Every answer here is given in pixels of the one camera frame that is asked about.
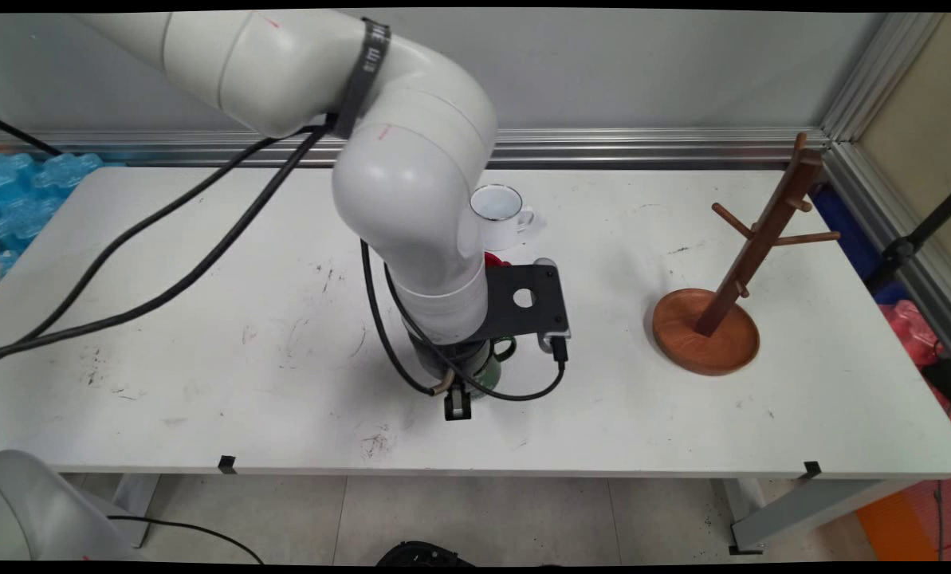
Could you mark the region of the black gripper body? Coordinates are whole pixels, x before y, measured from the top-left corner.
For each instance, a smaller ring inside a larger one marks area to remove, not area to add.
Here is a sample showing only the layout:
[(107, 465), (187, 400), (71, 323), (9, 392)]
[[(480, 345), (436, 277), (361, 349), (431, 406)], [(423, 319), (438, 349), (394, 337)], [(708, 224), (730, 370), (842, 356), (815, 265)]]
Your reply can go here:
[[(441, 395), (449, 388), (450, 383), (459, 380), (430, 345), (416, 335), (409, 335), (408, 338), (422, 368), (436, 380), (436, 384), (432, 386), (435, 395)], [(493, 342), (490, 340), (439, 345), (436, 348), (482, 388), (494, 390), (497, 387), (497, 356), (494, 355)]]

